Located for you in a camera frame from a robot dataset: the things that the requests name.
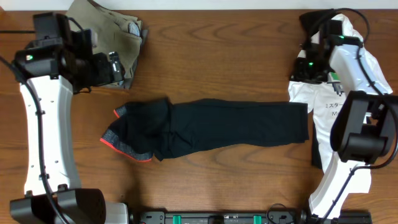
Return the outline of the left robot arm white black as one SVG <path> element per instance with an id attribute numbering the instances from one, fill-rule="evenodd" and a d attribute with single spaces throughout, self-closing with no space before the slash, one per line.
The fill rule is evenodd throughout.
<path id="1" fill-rule="evenodd" d="M 95 32 L 71 30 L 71 17 L 48 12 L 33 22 L 35 39 L 9 64 L 20 84 L 29 144 L 24 196 L 10 202 L 11 217 L 19 223 L 128 223 L 126 204 L 81 186 L 70 121 L 74 95 L 123 80 L 119 56 L 94 54 Z"/>

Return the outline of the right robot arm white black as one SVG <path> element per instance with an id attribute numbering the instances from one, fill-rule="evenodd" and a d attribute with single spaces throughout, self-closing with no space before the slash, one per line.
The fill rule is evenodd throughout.
<path id="1" fill-rule="evenodd" d="M 366 194 L 380 157 L 397 155 L 397 97 L 365 37 L 349 19 L 301 18 L 305 42 L 288 92 L 313 115 L 314 149 L 323 178 L 310 195 L 302 223 L 340 223 L 350 194 Z"/>

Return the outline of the black leggings red waistband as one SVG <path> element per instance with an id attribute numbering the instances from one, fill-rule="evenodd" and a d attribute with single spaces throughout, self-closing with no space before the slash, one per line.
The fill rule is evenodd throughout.
<path id="1" fill-rule="evenodd" d="M 136 161 L 174 159 L 236 144 L 261 147 L 303 143 L 307 105 L 202 99 L 173 104 L 168 98 L 128 102 L 101 137 Z"/>

